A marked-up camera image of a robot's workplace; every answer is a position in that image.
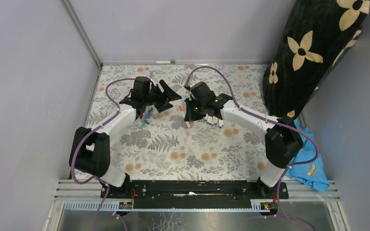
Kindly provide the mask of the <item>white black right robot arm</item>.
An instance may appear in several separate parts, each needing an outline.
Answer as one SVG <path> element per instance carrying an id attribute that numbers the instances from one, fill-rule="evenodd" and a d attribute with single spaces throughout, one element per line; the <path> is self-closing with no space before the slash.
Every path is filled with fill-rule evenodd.
<path id="1" fill-rule="evenodd" d="M 271 197 L 288 164 L 304 145 L 294 121 L 287 116 L 277 118 L 256 112 L 237 104 L 230 95 L 216 95 L 205 82 L 185 89 L 190 92 L 185 99 L 185 121 L 217 118 L 238 124 L 264 140 L 268 163 L 259 177 L 257 192 L 263 198 Z"/>

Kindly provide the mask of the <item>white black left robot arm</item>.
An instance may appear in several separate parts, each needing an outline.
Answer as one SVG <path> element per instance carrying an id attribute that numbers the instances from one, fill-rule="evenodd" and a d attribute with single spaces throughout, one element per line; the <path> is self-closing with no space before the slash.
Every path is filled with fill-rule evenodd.
<path id="1" fill-rule="evenodd" d="M 76 130 L 69 165 L 72 179 L 77 184 L 83 182 L 76 178 L 75 170 L 88 173 L 92 179 L 112 186 L 112 192 L 123 198 L 130 193 L 130 185 L 125 181 L 128 175 L 111 165 L 111 136 L 139 119 L 147 107 L 153 106 L 161 113 L 173 107 L 172 101 L 182 97 L 164 80 L 155 83 L 148 77 L 134 78 L 132 89 L 120 102 L 116 102 L 109 94 L 106 96 L 117 106 L 117 111 L 93 128 L 80 127 Z"/>

